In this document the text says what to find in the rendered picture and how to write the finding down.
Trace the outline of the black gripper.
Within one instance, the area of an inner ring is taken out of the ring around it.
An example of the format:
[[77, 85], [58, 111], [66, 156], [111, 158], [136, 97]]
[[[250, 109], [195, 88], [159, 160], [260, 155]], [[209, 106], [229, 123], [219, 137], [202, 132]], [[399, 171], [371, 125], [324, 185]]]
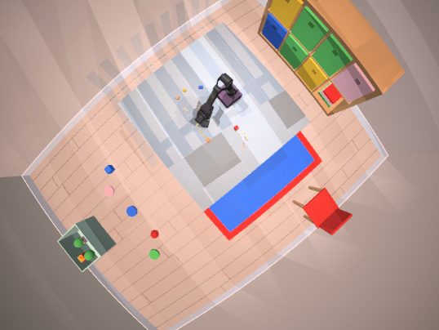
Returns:
[[[214, 106], [212, 106], [212, 110], [214, 109]], [[212, 110], [211, 110], [211, 114], [208, 118], [206, 118], [202, 123], [201, 123], [201, 127], [205, 127], [208, 128], [210, 121], [208, 119], [210, 119], [211, 115], [212, 115]]]

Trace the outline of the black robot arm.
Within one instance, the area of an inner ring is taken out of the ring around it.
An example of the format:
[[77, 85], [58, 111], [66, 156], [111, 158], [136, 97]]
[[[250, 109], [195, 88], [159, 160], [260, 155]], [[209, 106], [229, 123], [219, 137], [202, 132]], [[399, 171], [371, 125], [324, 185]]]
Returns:
[[[221, 81], [225, 84], [226, 87], [220, 88], [218, 86], [218, 81]], [[197, 117], [195, 120], [200, 125], [206, 118], [208, 118], [211, 114], [212, 105], [216, 100], [217, 96], [222, 92], [226, 91], [230, 97], [237, 93], [237, 89], [232, 85], [233, 80], [226, 74], [222, 74], [218, 77], [216, 84], [213, 86], [213, 90], [210, 93], [205, 104], [202, 105], [200, 110], [197, 112]]]

